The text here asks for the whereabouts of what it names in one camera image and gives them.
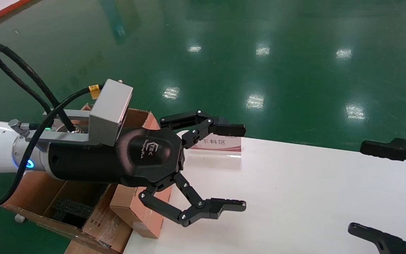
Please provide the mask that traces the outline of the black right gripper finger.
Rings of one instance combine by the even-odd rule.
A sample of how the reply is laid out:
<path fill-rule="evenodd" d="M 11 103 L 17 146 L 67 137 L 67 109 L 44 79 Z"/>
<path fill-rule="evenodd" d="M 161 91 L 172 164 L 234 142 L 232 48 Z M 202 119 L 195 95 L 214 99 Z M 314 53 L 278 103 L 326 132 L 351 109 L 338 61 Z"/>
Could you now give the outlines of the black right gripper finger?
<path fill-rule="evenodd" d="M 406 139 L 395 138 L 389 143 L 365 140 L 361 143 L 360 153 L 394 161 L 406 161 Z"/>
<path fill-rule="evenodd" d="M 406 254 L 406 241 L 395 235 L 359 223 L 350 223 L 348 233 L 373 243 L 380 254 Z"/>

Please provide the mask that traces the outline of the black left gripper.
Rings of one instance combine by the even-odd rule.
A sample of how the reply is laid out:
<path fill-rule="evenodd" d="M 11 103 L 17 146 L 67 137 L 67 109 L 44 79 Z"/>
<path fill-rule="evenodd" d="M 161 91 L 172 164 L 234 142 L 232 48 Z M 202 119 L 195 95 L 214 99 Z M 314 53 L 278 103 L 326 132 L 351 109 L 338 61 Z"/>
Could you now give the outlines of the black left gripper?
<path fill-rule="evenodd" d="M 50 173 L 60 180 L 147 186 L 140 195 L 144 206 L 163 217 L 188 227 L 200 219 L 217 220 L 222 212 L 244 212 L 246 202 L 210 198 L 203 200 L 179 173 L 182 147 L 189 149 L 210 134 L 244 137 L 243 124 L 229 123 L 197 110 L 160 118 L 162 129 L 125 129 L 114 146 L 51 143 L 48 149 Z M 174 131 L 190 130 L 180 139 Z M 158 187 L 175 184 L 190 207 L 184 211 L 154 196 Z"/>

